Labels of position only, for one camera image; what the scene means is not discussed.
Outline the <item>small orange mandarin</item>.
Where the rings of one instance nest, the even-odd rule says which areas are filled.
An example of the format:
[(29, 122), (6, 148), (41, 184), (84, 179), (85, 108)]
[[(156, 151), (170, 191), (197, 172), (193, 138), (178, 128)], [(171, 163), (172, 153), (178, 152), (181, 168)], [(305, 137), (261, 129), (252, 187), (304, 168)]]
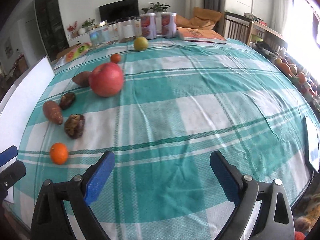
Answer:
[(69, 155), (67, 146), (61, 142), (54, 143), (50, 148), (49, 154), (52, 162), (57, 165), (64, 164)]

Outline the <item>reddish sweet potato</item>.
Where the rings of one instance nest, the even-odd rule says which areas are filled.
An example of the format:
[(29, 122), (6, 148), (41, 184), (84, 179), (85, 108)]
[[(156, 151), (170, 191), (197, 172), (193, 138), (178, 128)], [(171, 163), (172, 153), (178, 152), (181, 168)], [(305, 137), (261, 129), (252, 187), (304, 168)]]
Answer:
[(43, 104), (43, 113), (44, 116), (50, 121), (57, 125), (61, 125), (63, 123), (63, 116), (61, 113), (60, 106), (52, 100), (46, 101)]

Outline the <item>dark brown wrinkled fruit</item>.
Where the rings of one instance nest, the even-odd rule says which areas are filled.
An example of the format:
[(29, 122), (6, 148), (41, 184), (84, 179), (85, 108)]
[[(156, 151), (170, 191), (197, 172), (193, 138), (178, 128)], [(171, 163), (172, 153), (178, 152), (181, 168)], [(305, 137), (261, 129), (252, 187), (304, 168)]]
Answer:
[(71, 139), (78, 139), (83, 135), (85, 126), (85, 117), (82, 114), (72, 114), (64, 125), (65, 133)]

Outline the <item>brown sweet potato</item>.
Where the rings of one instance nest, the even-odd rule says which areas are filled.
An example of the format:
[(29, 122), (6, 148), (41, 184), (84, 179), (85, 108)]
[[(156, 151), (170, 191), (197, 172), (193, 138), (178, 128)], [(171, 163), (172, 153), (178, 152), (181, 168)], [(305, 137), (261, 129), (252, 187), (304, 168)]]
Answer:
[(79, 85), (80, 87), (89, 87), (89, 76), (90, 76), (91, 72), (89, 71), (84, 71), (84, 72), (80, 72), (79, 74), (77, 74), (76, 76), (72, 77), (72, 81)]

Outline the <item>red apple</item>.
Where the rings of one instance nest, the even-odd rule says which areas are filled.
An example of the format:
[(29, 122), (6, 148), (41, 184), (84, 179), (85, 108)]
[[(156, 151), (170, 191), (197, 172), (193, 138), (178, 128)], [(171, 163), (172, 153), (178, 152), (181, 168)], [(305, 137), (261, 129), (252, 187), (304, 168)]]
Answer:
[(89, 86), (98, 96), (108, 98), (118, 94), (124, 85), (124, 74), (113, 62), (97, 66), (89, 75)]

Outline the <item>dark orange mandarin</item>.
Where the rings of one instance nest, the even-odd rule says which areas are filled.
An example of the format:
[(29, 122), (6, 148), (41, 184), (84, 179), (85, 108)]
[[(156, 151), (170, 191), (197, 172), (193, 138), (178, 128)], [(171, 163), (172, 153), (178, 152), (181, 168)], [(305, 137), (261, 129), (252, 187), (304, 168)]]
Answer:
[(121, 61), (121, 55), (120, 54), (112, 54), (110, 57), (110, 61), (118, 64)]

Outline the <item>yellow-green citrus fruit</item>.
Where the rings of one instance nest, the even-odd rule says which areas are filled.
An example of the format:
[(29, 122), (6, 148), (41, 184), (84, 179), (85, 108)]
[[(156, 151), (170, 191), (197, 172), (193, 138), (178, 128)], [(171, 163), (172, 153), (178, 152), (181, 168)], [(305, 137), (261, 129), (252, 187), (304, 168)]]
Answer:
[(144, 51), (148, 49), (148, 46), (149, 46), (149, 42), (144, 37), (137, 37), (133, 44), (135, 51)]

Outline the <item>white cardboard box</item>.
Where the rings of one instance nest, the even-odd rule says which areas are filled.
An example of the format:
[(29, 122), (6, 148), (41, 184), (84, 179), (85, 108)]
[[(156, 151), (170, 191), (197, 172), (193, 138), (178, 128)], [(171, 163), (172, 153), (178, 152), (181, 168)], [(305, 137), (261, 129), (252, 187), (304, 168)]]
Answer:
[(20, 146), (30, 116), (53, 77), (53, 69), (45, 56), (8, 90), (1, 102), (1, 152)]

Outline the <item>fruit pattern snack bag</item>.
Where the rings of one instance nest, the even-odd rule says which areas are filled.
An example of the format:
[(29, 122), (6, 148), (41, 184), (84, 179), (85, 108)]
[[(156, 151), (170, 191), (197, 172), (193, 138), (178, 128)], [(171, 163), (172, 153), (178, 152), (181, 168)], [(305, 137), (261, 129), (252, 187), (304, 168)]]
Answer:
[(57, 62), (53, 69), (64, 66), (84, 55), (86, 55), (92, 49), (92, 44), (90, 42), (85, 42), (81, 44), (76, 44), (73, 48), (67, 49), (67, 52), (63, 53), (57, 58)]

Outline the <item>red flower pot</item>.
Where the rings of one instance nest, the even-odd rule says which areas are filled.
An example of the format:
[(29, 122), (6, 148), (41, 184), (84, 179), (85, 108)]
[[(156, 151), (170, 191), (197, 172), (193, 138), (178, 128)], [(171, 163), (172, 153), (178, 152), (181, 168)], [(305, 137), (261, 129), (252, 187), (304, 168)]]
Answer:
[(73, 23), (73, 25), (69, 25), (67, 30), (71, 36), (71, 38), (75, 38), (77, 36), (77, 21)]

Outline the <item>white tv cabinet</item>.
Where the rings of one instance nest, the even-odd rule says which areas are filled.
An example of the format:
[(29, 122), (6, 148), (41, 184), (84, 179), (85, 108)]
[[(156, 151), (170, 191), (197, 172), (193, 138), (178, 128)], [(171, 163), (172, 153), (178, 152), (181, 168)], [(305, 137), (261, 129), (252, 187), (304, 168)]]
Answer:
[(79, 35), (75, 38), (70, 39), (68, 41), (68, 44), (70, 47), (72, 47), (76, 44), (82, 44), (82, 43), (86, 43), (86, 42), (90, 42), (89, 33), (85, 33), (83, 35)]

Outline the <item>clear jar gold lid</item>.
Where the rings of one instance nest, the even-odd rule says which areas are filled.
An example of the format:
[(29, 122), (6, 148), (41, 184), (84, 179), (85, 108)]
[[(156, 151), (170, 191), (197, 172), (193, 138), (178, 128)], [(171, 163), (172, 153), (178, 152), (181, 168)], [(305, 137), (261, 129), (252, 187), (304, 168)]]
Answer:
[(91, 44), (94, 47), (111, 43), (107, 21), (89, 26), (88, 32)]

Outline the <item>small green plant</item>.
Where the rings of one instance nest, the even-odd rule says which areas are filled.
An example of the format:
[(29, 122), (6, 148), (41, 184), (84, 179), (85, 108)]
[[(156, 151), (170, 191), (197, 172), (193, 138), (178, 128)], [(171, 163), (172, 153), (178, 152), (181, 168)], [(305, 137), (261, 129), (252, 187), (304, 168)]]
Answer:
[(87, 20), (85, 20), (85, 22), (82, 24), (82, 28), (88, 28), (90, 26), (92, 26), (95, 23), (95, 19), (90, 19), (88, 18)]

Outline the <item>teal plaid tablecloth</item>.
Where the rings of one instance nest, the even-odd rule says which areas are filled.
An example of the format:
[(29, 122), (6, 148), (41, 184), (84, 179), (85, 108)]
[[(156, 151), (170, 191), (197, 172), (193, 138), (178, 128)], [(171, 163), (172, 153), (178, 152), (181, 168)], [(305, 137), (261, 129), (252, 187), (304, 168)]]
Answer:
[[(120, 54), (124, 85), (98, 96), (72, 77), (92, 72)], [(43, 113), (63, 94), (75, 101), (61, 109), (63, 123)], [(83, 135), (71, 139), (64, 125), (85, 117)], [(145, 51), (116, 43), (65, 64), (38, 101), (25, 128), (18, 158), (25, 176), (14, 186), (10, 211), (30, 226), (44, 180), (83, 174), (106, 151), (116, 165), (91, 206), (112, 239), (213, 239), (233, 210), (210, 168), (218, 150), (255, 180), (280, 179), (294, 203), (310, 181), (305, 164), (304, 117), (317, 121), (291, 81), (245, 44), (157, 38)], [(61, 142), (68, 159), (57, 165), (50, 148)]]

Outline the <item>clear jar black lid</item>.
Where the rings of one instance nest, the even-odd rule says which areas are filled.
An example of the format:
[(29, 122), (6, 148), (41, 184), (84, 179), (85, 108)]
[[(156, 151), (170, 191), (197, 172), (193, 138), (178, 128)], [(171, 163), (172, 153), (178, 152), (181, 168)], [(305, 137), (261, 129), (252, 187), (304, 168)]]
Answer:
[(120, 43), (129, 42), (136, 38), (135, 17), (124, 17), (116, 20), (118, 40)]

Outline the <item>black television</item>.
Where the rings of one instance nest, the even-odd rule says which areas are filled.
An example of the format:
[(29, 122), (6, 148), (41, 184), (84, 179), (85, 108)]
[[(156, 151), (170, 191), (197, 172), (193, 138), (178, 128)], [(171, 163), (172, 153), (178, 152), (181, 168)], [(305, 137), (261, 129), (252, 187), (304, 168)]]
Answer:
[(100, 18), (108, 23), (126, 17), (138, 17), (138, 0), (122, 0), (99, 7)]

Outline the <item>left red food can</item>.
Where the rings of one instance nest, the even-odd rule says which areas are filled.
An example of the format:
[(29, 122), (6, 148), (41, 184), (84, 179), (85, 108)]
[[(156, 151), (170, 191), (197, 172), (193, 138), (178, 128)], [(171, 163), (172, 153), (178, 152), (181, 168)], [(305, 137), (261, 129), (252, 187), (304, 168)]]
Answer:
[(157, 37), (155, 16), (155, 13), (140, 15), (142, 35), (148, 40), (152, 40)]

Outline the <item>red food can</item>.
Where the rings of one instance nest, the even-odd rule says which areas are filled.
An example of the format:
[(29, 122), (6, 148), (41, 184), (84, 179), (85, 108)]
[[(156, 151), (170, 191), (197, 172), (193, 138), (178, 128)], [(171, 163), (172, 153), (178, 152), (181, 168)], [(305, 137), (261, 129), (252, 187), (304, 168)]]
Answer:
[(176, 13), (175, 12), (162, 12), (162, 36), (165, 38), (173, 38), (176, 36)]
[(152, 40), (157, 37), (155, 16), (155, 13), (140, 15), (142, 35), (148, 40)]

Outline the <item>wooden chair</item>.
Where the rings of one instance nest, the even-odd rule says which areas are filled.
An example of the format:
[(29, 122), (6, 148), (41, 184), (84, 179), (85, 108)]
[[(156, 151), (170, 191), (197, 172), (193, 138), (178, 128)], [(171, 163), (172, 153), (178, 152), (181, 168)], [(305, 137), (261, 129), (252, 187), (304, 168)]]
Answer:
[(225, 12), (224, 14), (224, 38), (238, 40), (249, 46), (253, 27), (254, 22), (245, 16), (232, 12)]

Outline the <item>orange book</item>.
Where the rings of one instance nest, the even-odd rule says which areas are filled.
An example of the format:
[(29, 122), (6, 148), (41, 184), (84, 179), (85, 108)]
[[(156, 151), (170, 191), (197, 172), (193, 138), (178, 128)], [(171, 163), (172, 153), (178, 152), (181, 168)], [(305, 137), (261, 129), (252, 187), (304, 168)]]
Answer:
[(213, 30), (177, 27), (181, 40), (190, 42), (226, 43), (226, 39)]

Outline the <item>potted green plant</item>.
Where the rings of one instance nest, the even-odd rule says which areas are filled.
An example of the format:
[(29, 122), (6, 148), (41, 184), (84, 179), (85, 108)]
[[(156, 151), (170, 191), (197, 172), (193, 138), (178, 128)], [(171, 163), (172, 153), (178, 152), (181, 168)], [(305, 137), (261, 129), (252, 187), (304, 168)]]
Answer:
[(168, 5), (167, 3), (159, 3), (159, 2), (152, 3), (152, 2), (150, 2), (149, 5), (150, 5), (150, 9), (152, 10), (153, 13), (167, 12), (171, 8), (171, 6)]

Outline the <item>right red food can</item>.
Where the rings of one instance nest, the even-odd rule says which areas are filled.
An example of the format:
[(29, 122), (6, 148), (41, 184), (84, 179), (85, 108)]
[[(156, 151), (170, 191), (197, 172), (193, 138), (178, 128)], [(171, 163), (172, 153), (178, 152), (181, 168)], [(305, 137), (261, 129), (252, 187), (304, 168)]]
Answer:
[(175, 12), (162, 12), (162, 36), (165, 38), (173, 38), (176, 36), (176, 13)]

